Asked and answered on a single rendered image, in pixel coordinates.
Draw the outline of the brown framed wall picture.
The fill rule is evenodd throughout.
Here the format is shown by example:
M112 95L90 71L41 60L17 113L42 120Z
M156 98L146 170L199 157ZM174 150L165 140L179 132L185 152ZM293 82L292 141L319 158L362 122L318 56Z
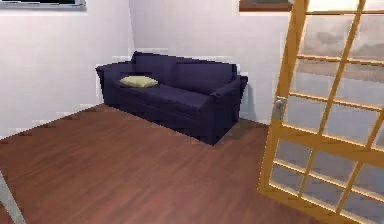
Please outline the brown framed wall picture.
M240 12L290 12L290 0L239 0Z

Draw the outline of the dark purple sofa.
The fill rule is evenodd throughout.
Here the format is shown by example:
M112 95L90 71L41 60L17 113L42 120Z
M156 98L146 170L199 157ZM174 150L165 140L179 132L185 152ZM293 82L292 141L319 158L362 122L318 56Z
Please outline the dark purple sofa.
M248 83L234 64L139 51L96 72L106 105L209 145L239 121ZM127 76L147 76L158 84L129 87L120 82Z

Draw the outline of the orange glazed room door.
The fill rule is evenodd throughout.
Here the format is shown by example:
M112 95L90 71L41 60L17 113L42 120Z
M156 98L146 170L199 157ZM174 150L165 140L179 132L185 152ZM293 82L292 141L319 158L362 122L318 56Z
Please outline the orange glazed room door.
M277 96L259 192L319 224L384 224L384 0L295 0Z

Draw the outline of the grey slanted post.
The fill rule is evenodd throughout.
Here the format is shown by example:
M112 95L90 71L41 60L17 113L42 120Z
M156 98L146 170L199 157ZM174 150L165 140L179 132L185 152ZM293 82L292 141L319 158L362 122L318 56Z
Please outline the grey slanted post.
M11 193L6 180L0 171L0 204L8 212L14 224L26 224L20 208Z

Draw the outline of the pale yellow cushion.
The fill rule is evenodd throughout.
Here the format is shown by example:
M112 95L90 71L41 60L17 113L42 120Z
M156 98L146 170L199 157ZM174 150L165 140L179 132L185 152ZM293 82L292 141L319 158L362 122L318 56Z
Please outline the pale yellow cushion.
M147 88L158 84L158 81L147 76L127 76L120 80L129 87Z

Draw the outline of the grey framed wall picture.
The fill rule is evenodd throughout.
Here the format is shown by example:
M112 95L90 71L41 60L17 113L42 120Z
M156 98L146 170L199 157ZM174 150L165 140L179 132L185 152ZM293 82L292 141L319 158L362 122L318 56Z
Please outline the grey framed wall picture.
M83 9L86 0L0 0L0 8L9 9Z

